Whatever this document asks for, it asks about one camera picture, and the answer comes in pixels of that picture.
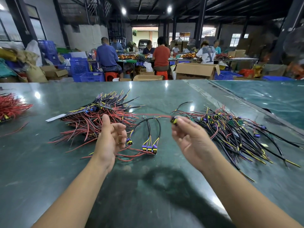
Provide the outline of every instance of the left hand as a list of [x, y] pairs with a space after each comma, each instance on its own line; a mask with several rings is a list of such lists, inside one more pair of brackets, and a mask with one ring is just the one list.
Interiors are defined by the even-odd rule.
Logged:
[[111, 124], [109, 116], [104, 114], [92, 160], [98, 161], [109, 173], [113, 168], [116, 154], [125, 148], [126, 140], [126, 126], [121, 123]]

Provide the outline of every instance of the stool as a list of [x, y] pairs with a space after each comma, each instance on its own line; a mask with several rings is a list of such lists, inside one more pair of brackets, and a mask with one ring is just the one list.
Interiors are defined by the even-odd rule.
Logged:
[[105, 81], [113, 81], [114, 78], [119, 77], [118, 73], [116, 72], [106, 72], [104, 75], [105, 75]]
[[168, 80], [168, 72], [167, 71], [157, 71], [156, 75], [163, 76], [163, 80]]
[[244, 75], [244, 77], [254, 77], [254, 70], [251, 69], [241, 69], [239, 74]]

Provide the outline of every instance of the person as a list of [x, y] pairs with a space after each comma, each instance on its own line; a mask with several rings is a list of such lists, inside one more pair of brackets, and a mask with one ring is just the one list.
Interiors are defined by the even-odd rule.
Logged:
[[[172, 125], [172, 137], [186, 160], [210, 184], [237, 228], [302, 227], [249, 183], [201, 126], [178, 116], [176, 125]], [[91, 160], [32, 228], [84, 228], [101, 185], [113, 168], [115, 155], [124, 149], [126, 139], [126, 126], [111, 124], [104, 114]]]
[[124, 53], [124, 49], [122, 47], [122, 45], [120, 44], [120, 42], [117, 41], [117, 37], [113, 36], [112, 37], [112, 42], [111, 42], [111, 46], [114, 47], [114, 49], [116, 50], [116, 53], [118, 55], [121, 55], [122, 53]]
[[178, 53], [179, 52], [179, 48], [178, 48], [178, 44], [175, 43], [174, 47], [172, 48], [173, 53]]
[[221, 48], [219, 47], [219, 40], [214, 41], [213, 47], [215, 49], [216, 54], [220, 54], [222, 52]]
[[123, 69], [116, 62], [119, 60], [117, 52], [113, 46], [109, 45], [109, 40], [106, 37], [101, 38], [101, 46], [96, 50], [96, 61], [103, 72], [118, 72], [119, 77], [123, 78]]
[[152, 42], [151, 40], [148, 40], [147, 42], [147, 47], [143, 49], [143, 54], [153, 54], [155, 48], [152, 47]]
[[155, 71], [168, 71], [170, 58], [170, 50], [165, 46], [164, 37], [157, 39], [158, 47], [155, 48], [152, 60], [154, 60]]
[[138, 52], [139, 51], [139, 49], [138, 49], [138, 47], [136, 46], [136, 43], [134, 42], [133, 43], [133, 52]]
[[205, 40], [201, 43], [201, 49], [197, 52], [196, 56], [202, 59], [202, 64], [213, 64], [215, 49], [213, 46], [209, 46], [209, 41]]

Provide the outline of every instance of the person in red shirt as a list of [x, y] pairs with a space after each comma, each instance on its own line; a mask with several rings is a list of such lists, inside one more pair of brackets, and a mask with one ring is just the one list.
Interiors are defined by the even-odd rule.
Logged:
[[167, 71], [169, 69], [170, 50], [165, 46], [164, 37], [157, 39], [158, 47], [155, 48], [152, 60], [154, 60], [155, 71]]

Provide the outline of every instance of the teal shirt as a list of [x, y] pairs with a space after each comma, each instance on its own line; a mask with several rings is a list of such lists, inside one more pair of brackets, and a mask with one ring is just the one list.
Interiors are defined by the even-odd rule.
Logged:
[[214, 49], [215, 49], [215, 54], [220, 54], [222, 52], [219, 46]]

